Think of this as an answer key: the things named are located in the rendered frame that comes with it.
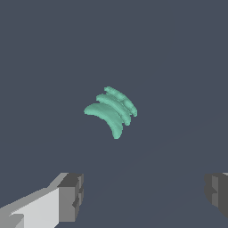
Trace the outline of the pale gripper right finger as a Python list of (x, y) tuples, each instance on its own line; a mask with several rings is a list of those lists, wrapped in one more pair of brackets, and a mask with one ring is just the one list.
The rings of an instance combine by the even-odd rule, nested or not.
[(205, 174), (204, 182), (207, 200), (228, 218), (228, 173)]

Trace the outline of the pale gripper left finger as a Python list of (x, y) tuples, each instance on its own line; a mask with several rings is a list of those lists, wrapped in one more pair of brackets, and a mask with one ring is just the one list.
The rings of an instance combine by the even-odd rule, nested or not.
[(83, 174), (60, 173), (48, 187), (0, 208), (0, 228), (55, 228), (59, 222), (75, 222), (83, 183)]

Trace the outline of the green banana bunch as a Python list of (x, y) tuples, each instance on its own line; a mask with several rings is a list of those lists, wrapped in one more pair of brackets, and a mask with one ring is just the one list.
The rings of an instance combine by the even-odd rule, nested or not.
[(118, 139), (122, 135), (123, 126), (129, 126), (131, 117), (137, 116), (137, 108), (126, 95), (111, 86), (106, 86), (104, 94), (98, 94), (96, 101), (88, 105), (84, 113), (104, 120), (113, 138)]

